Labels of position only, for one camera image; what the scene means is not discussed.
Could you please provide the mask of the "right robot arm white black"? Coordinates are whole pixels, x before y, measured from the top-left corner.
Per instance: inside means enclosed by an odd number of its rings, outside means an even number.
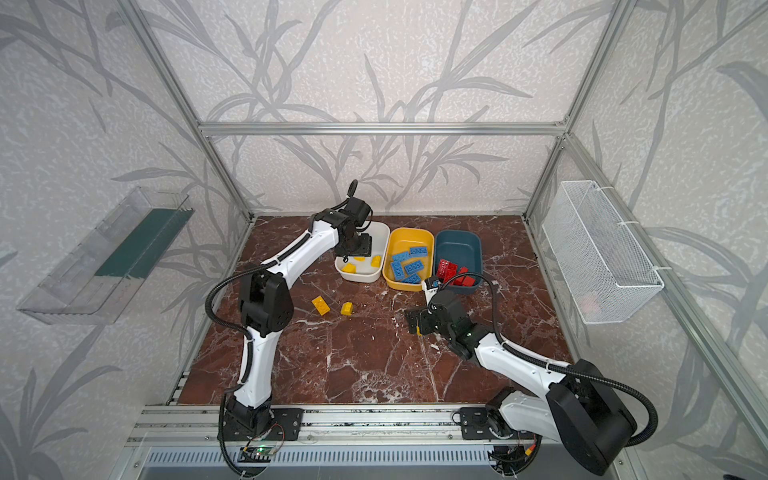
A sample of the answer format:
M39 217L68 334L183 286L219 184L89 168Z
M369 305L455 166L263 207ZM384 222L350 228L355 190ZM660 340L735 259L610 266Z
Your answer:
M557 440L584 469L603 475L622 449L656 432L658 412L640 391L603 376L586 360L553 360L505 338L496 299L486 327L471 319L447 283L430 277L421 288L425 306L405 313L410 333L438 334L459 358L519 385L486 406L495 436L527 431Z

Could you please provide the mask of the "red brick wide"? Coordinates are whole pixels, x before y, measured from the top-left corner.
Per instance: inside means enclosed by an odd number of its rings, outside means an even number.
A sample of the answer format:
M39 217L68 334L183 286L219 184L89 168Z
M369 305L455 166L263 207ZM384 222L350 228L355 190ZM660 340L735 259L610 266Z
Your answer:
M458 273L458 266L446 259L441 259L437 264L437 277L440 282L447 282Z

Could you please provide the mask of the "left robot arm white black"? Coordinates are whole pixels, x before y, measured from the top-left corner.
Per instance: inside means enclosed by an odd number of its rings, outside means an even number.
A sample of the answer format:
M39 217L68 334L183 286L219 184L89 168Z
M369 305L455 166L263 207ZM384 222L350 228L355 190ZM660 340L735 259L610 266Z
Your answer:
M309 227L286 248L260 265L232 275L208 293L204 307L208 318L244 337L240 377L222 395L221 414L228 426L240 425L259 435L271 425L271 373L282 330L294 314L290 289L325 252L341 257L369 256L372 237L367 232L372 208L357 198L353 180L347 198L311 217ZM239 281L238 324L218 317L213 303L218 293Z

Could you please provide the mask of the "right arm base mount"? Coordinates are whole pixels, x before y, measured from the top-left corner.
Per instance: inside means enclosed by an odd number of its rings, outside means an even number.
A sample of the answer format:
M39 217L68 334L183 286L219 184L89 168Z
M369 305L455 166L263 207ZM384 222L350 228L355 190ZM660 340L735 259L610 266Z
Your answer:
M461 407L451 413L451 420L461 430L463 440L534 441L537 435L508 427L499 414L490 414L483 407Z

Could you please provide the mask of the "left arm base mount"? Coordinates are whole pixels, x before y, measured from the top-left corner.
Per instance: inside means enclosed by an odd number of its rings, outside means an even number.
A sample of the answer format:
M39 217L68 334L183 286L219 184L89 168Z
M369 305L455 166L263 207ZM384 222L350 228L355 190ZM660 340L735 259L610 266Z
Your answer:
M264 439L296 441L302 425L301 408L252 409L226 407L217 435L224 442Z

